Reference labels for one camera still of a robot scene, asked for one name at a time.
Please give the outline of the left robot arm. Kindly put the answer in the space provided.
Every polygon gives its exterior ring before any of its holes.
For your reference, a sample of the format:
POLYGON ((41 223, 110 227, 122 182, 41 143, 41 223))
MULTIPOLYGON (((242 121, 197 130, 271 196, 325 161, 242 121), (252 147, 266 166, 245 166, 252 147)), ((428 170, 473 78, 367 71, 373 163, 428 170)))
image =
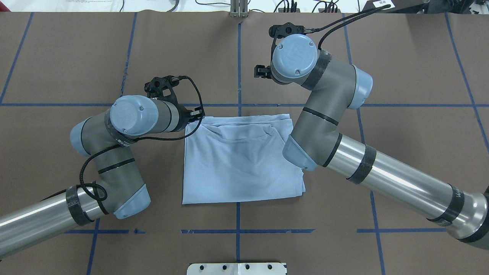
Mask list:
POLYGON ((105 112, 73 127, 70 141, 87 157, 79 183, 1 218, 1 258, 87 226, 108 214, 124 219, 151 202, 130 146, 157 140, 155 133, 184 130, 205 116, 203 104, 190 111, 173 95, 119 97, 105 112))

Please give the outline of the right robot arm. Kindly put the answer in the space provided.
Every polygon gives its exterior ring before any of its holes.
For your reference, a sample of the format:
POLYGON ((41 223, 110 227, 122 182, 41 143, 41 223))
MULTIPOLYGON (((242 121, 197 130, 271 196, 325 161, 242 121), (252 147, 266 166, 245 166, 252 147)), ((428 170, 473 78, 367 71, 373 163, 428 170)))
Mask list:
POLYGON ((320 49, 304 34, 273 38, 270 65, 255 77, 297 84, 310 92, 283 148, 302 170, 325 167, 349 182, 398 202, 446 229, 459 242, 488 249, 488 192, 465 192, 338 131, 346 110, 358 110, 373 80, 363 70, 320 49))

